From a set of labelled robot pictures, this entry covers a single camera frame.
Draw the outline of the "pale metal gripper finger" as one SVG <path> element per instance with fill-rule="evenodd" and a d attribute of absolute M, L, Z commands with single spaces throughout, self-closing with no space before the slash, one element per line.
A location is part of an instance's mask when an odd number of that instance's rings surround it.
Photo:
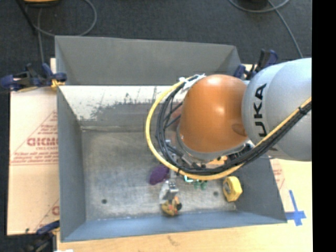
<path fill-rule="evenodd" d="M 176 185 L 175 181 L 169 181 L 169 191 L 168 191 L 168 201 L 171 203 L 173 201 L 176 201 L 177 203 L 180 202 L 179 197 L 178 197 L 178 192 L 179 189 Z"/>
<path fill-rule="evenodd" d="M 169 185 L 169 181 L 165 181 L 162 184 L 162 187 L 159 192 L 159 201 L 166 202 L 169 199 L 170 199 L 170 185 Z"/>

